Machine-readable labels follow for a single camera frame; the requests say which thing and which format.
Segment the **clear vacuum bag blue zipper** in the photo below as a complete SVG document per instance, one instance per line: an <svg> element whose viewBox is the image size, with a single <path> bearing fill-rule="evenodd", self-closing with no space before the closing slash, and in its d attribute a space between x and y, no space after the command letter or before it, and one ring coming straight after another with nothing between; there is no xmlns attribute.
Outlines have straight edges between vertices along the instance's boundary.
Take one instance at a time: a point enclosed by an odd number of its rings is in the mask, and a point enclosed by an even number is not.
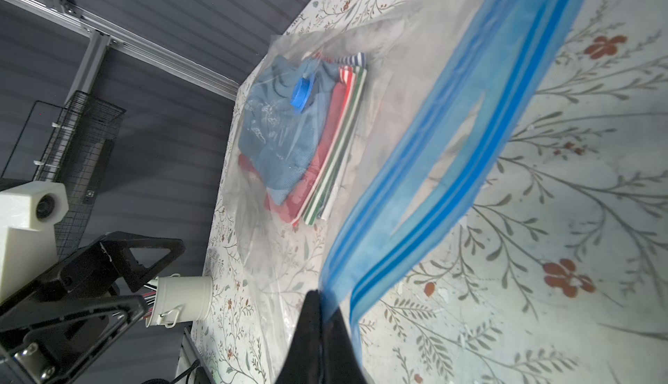
<svg viewBox="0 0 668 384"><path fill-rule="evenodd" d="M226 175L271 378L283 368L304 298L322 329L340 310L358 365L358 322L462 219L546 75L584 0L408 0L363 24L274 39L283 56L335 64L365 53L356 126L325 210L312 226L264 208L238 165L245 102Z"/></svg>

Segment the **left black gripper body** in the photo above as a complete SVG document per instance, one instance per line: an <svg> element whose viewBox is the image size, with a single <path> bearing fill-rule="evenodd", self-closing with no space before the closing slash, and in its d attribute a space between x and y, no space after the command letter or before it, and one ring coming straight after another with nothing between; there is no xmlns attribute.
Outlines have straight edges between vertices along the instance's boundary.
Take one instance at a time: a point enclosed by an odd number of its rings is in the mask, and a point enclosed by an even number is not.
<svg viewBox="0 0 668 384"><path fill-rule="evenodd" d="M139 290L184 241L113 232L1 304L1 381L71 383L148 313Z"/></svg>

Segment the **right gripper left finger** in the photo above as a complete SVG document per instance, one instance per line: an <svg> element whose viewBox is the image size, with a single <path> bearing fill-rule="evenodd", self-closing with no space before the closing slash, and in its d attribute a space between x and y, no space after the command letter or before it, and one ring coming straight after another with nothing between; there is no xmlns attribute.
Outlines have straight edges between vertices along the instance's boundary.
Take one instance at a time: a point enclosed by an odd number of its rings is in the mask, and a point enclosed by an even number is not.
<svg viewBox="0 0 668 384"><path fill-rule="evenodd" d="M299 315L299 321L276 384L320 384L322 367L321 297L309 291Z"/></svg>

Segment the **blue tank top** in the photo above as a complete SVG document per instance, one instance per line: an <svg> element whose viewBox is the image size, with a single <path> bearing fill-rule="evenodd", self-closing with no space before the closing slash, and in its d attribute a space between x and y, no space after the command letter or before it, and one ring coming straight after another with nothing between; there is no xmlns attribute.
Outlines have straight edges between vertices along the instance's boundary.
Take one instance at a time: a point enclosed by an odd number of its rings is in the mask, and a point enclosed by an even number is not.
<svg viewBox="0 0 668 384"><path fill-rule="evenodd" d="M293 88L311 74L311 97L303 112L296 112L290 104ZM250 87L238 146L276 204L283 204L309 168L339 81L332 63L308 58L295 65L277 56Z"/></svg>

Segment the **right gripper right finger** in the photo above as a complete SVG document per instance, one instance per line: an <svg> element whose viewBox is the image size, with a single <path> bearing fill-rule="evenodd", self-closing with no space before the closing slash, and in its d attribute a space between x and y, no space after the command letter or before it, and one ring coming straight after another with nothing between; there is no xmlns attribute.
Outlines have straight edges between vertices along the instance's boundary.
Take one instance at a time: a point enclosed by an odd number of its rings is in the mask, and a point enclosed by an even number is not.
<svg viewBox="0 0 668 384"><path fill-rule="evenodd" d="M323 383L367 384L340 310L323 325L322 350Z"/></svg>

